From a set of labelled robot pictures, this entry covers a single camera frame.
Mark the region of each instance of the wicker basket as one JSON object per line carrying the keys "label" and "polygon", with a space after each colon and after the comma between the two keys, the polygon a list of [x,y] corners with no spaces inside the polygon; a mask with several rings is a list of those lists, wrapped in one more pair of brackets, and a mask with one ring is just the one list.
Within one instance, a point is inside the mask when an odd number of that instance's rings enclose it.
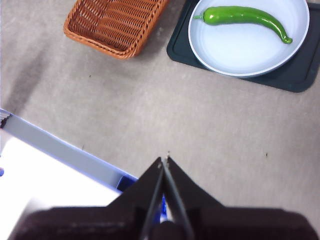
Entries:
{"label": "wicker basket", "polygon": [[169,0],[77,0],[63,31],[118,59],[142,50]]}

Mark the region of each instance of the plate rim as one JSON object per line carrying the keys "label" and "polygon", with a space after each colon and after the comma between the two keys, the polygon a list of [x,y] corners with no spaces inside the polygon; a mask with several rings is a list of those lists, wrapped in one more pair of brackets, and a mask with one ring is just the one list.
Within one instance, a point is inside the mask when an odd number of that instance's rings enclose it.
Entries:
{"label": "plate rim", "polygon": [[285,64],[289,59],[291,59],[296,53],[297,51],[300,49],[301,45],[304,43],[307,33],[309,31],[309,26],[310,26],[310,11],[309,11],[309,7],[308,7],[308,3],[306,0],[301,0],[304,2],[304,6],[305,6],[305,10],[306,10],[306,28],[303,34],[303,37],[301,39],[301,41],[299,42],[299,44],[296,46],[296,48],[291,52],[291,54],[289,54],[285,59],[283,59],[282,61],[278,62],[277,64],[274,64],[271,67],[268,67],[266,69],[260,70],[260,71],[255,71],[255,72],[250,72],[250,73],[231,73],[231,72],[226,72],[226,71],[222,71],[219,70],[215,67],[210,66],[209,64],[207,64],[204,60],[202,60],[202,58],[197,54],[194,45],[192,43],[191,40],[191,23],[193,21],[193,17],[195,15],[195,11],[198,9],[198,6],[201,2],[206,1],[206,0],[199,0],[199,2],[195,5],[192,14],[190,16],[189,19],[189,23],[188,23],[188,40],[189,40],[189,44],[191,46],[192,52],[193,54],[196,56],[196,58],[201,62],[201,64],[203,64],[207,69],[209,69],[210,71],[213,72],[217,72],[223,75],[228,75],[228,76],[234,76],[234,77],[256,77],[256,76],[260,76],[266,73],[269,73],[279,67],[281,67],[283,64]]}

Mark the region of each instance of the gray carpet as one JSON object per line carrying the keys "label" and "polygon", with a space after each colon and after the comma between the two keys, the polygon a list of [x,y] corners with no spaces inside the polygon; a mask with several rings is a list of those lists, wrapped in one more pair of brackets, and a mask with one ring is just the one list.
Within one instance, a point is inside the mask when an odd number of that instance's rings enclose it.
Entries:
{"label": "gray carpet", "polygon": [[1,107],[139,176],[168,151],[228,206],[302,213],[320,233],[320,72],[302,93],[173,62],[172,0],[140,56],[68,39],[75,0],[1,1]]}

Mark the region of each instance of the white plate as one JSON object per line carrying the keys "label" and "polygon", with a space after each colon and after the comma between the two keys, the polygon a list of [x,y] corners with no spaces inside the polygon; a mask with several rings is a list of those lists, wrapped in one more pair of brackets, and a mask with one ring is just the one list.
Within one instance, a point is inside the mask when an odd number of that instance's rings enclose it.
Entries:
{"label": "white plate", "polygon": [[[284,44],[274,31],[257,24],[213,26],[193,19],[207,8],[216,6],[263,10],[281,22],[293,42]],[[200,0],[192,12],[188,36],[193,53],[209,70],[236,77],[253,77],[288,61],[300,48],[308,28],[306,0]]]}

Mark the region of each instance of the green pepper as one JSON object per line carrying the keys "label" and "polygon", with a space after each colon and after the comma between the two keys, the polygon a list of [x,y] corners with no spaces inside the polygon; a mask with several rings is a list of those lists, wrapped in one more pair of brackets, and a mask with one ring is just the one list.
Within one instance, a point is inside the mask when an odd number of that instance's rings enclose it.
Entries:
{"label": "green pepper", "polygon": [[285,44],[291,44],[292,38],[288,37],[282,24],[269,13],[246,6],[212,6],[207,8],[202,15],[194,16],[202,19],[209,25],[251,23],[263,25],[273,30]]}

